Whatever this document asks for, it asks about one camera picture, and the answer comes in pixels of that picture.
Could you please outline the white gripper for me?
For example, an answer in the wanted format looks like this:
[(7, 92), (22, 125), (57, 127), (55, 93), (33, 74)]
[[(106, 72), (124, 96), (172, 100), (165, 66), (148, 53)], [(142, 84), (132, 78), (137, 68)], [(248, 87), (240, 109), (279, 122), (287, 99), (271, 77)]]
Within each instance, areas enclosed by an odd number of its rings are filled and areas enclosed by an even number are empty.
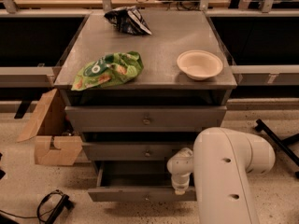
[(168, 160), (166, 167), (171, 174), (171, 183), (175, 194), (184, 195), (189, 187), (190, 175), (193, 172), (192, 150), (187, 147), (181, 149)]

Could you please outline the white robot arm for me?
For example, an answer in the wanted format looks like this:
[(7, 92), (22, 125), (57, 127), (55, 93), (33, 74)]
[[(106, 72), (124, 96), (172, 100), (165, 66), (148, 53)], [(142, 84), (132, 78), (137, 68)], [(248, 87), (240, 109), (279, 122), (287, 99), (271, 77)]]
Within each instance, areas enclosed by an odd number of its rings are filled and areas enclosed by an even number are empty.
[(200, 224), (260, 224), (247, 174), (266, 174), (275, 160), (262, 137), (216, 127), (170, 158), (167, 170), (177, 195), (194, 183)]

